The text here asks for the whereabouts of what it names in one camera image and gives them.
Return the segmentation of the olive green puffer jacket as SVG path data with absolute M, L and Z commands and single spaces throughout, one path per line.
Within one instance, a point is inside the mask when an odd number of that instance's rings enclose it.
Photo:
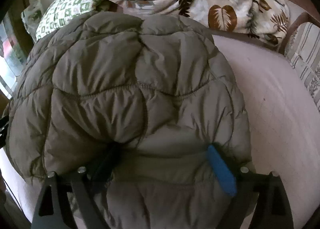
M 40 39 L 9 105 L 5 152 L 39 190 L 91 163 L 111 228 L 216 228 L 230 197 L 207 159 L 251 164 L 248 114 L 209 29 L 183 16 L 86 13 Z

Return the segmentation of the quilted beige mattress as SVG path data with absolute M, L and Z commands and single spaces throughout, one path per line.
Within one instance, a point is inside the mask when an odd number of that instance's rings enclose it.
M 302 228 L 319 205 L 319 112 L 290 64 L 277 53 L 227 38 L 213 37 L 241 91 L 248 114 L 251 164 L 258 172 L 276 170 L 289 199 L 293 225 Z M 21 194 L 31 217 L 40 192 L 26 183 L 5 149 L 1 171 Z

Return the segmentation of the striped floral pillow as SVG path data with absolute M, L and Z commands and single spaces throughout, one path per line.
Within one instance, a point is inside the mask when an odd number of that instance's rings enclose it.
M 319 27 L 301 24 L 289 38 L 284 55 L 319 107 Z

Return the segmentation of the brown wooden headboard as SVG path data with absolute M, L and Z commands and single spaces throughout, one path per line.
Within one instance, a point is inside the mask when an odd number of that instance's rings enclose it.
M 278 52 L 284 54 L 290 38 L 297 28 L 305 22 L 310 22 L 319 27 L 319 12 L 311 0 L 286 0 L 290 9 L 290 23 L 286 37 L 279 46 Z

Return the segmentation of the window with glass panes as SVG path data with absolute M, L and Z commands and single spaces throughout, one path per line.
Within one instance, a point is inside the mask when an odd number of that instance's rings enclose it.
M 8 99 L 12 97 L 26 59 L 7 13 L 1 21 L 1 92 Z

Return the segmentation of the green white patterned pillow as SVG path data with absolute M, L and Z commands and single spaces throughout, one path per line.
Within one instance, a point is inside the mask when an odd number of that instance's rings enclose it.
M 68 25 L 71 20 L 91 11 L 108 11 L 107 0 L 54 0 L 44 13 L 35 37 L 39 40 L 49 33 Z

